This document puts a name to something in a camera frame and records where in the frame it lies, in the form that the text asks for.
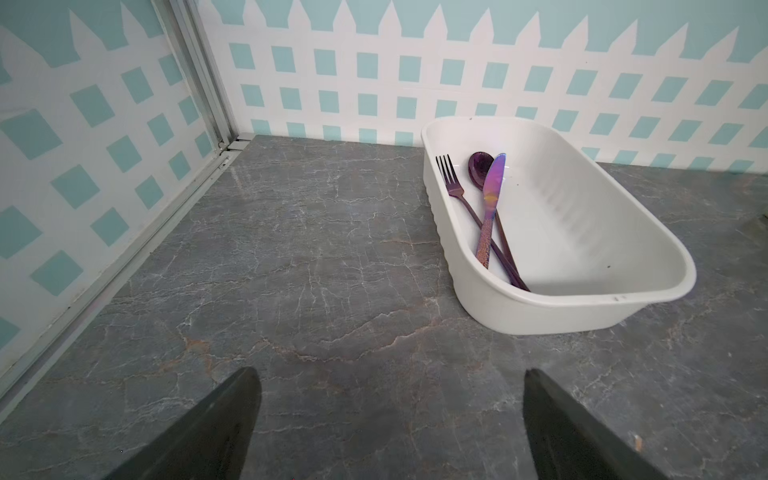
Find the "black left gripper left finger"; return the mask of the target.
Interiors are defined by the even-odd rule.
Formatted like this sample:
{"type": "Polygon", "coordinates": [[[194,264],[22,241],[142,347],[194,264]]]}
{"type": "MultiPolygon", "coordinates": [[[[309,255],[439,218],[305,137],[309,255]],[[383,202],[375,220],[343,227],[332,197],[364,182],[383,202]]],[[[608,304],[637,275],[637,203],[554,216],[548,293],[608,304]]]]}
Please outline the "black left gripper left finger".
{"type": "Polygon", "coordinates": [[[238,479],[262,400],[257,371],[243,367],[108,479],[238,479]]]}

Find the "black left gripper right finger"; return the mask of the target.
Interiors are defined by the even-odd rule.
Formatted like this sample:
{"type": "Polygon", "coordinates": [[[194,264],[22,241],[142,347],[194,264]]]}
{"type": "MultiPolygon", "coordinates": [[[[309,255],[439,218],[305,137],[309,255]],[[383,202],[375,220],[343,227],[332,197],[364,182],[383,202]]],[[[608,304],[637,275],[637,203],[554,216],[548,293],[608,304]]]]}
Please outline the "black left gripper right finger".
{"type": "Polygon", "coordinates": [[[524,376],[523,419],[540,479],[663,479],[540,369],[524,376]]]}

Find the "purple metal spoon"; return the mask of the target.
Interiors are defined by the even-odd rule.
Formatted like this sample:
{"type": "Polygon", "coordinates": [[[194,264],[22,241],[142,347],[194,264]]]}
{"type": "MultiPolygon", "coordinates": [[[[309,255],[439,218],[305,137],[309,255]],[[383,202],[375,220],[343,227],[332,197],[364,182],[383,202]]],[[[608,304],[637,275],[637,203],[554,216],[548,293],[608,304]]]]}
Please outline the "purple metal spoon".
{"type": "MultiPolygon", "coordinates": [[[[480,190],[483,189],[485,179],[494,161],[494,157],[486,152],[478,151],[470,155],[468,159],[468,171],[472,183],[480,190]]],[[[507,242],[506,234],[504,232],[503,224],[499,216],[495,217],[496,227],[498,228],[499,238],[501,240],[501,246],[495,247],[494,252],[497,253],[502,265],[509,274],[511,283],[517,283],[519,278],[517,277],[517,269],[514,263],[514,258],[511,255],[509,245],[507,242]]]]}

